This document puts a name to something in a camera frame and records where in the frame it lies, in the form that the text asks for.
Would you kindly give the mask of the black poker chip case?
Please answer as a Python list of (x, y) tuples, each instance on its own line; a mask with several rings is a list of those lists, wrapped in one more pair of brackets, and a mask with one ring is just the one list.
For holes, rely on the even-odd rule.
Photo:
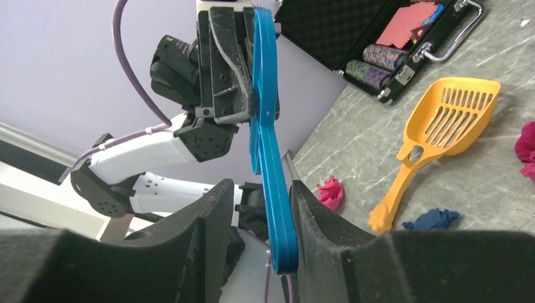
[(282, 35), (348, 83), (391, 104), (428, 62), (449, 60), (482, 1), (282, 1)]

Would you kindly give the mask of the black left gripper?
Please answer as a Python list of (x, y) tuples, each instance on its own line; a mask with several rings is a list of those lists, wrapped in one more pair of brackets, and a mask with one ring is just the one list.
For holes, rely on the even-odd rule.
[(226, 155), (256, 111), (252, 86), (255, 10), (213, 6), (197, 16), (192, 44), (166, 35), (150, 66), (152, 90), (186, 119), (173, 135), (198, 162)]

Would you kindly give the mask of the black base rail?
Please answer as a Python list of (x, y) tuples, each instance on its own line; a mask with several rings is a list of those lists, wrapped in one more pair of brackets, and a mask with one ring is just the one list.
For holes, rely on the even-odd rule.
[(48, 144), (16, 145), (1, 140), (1, 162), (61, 185), (77, 156)]

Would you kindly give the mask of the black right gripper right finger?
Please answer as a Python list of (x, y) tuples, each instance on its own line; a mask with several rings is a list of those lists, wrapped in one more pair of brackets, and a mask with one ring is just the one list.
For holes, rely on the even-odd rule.
[(534, 237), (509, 231), (374, 236), (291, 189), (301, 302), (533, 302)]

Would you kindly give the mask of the large pink paper scrap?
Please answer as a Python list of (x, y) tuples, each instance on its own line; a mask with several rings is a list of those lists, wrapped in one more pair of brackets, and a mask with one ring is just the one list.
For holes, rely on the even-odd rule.
[(344, 187), (331, 175), (323, 184), (316, 185), (319, 190), (318, 200), (328, 209), (337, 211), (344, 199)]

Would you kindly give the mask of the dark blue paper scrap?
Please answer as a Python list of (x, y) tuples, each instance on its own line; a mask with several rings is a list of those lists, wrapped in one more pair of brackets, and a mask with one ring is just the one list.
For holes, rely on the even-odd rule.
[(446, 230), (449, 229), (460, 216), (461, 214), (458, 211), (434, 208), (420, 215), (413, 222), (403, 222), (402, 226), (405, 230)]

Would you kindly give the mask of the magenta paper scrap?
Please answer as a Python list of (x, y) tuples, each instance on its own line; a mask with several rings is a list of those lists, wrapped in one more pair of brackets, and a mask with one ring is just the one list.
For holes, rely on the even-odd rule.
[(514, 145), (514, 152), (524, 167), (520, 170), (524, 177), (534, 181), (534, 121), (522, 127), (520, 137)]

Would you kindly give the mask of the blue brush with black bristles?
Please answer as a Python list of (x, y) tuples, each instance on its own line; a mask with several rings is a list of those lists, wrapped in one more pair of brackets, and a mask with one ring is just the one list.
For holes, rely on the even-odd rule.
[(269, 9), (255, 10), (252, 65), (256, 111), (250, 119), (251, 167), (262, 177), (273, 270), (285, 275), (298, 268), (298, 241), (274, 126), (278, 57), (276, 30)]

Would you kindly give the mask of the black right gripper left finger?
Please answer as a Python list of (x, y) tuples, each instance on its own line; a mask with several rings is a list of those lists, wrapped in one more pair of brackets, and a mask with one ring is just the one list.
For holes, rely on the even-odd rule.
[(1, 232), (2, 302), (218, 302), (234, 183), (123, 240), (65, 229)]

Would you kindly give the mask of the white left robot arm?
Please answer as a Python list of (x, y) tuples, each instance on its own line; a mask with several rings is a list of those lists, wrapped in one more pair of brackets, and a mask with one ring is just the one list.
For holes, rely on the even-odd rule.
[(182, 113), (129, 136), (104, 138), (75, 162), (74, 190), (108, 217), (176, 211), (195, 200), (200, 187), (152, 170), (224, 157), (238, 125), (246, 123), (268, 234), (281, 241), (293, 223), (274, 129), (278, 69), (270, 10), (246, 1), (199, 1), (196, 40), (162, 37), (150, 77), (152, 90)]

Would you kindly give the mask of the yellow slotted plastic scoop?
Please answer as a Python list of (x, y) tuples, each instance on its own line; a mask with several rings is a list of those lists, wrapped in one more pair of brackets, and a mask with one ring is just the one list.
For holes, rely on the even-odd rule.
[(403, 133), (399, 172), (368, 224), (377, 234), (392, 228), (401, 198), (414, 175), (442, 156), (467, 150), (490, 123), (501, 84), (493, 80), (445, 77), (430, 85)]

